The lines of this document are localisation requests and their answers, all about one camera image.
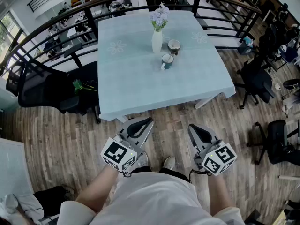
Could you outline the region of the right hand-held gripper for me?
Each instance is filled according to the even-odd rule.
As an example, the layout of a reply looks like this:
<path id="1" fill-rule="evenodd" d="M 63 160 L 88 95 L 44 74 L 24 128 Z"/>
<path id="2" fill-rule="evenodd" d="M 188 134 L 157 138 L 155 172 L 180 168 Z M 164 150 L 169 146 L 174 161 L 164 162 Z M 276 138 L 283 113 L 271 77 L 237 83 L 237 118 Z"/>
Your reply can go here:
<path id="1" fill-rule="evenodd" d="M 226 171 L 236 160 L 237 155 L 229 143 L 218 138 L 209 127 L 189 124 L 188 134 L 195 148 L 194 162 L 199 170 L 219 175 Z"/>

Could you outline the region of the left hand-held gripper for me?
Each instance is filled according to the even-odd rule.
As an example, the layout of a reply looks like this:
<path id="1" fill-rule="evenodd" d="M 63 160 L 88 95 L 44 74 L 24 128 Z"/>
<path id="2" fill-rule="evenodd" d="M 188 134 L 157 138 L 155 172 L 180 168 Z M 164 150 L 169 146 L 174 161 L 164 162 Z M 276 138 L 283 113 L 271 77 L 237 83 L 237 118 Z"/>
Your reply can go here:
<path id="1" fill-rule="evenodd" d="M 154 125 L 151 117 L 128 119 L 113 137 L 108 138 L 101 151 L 106 164 L 119 172 L 124 172 L 138 160 L 143 153 L 143 145 L 147 141 Z"/>

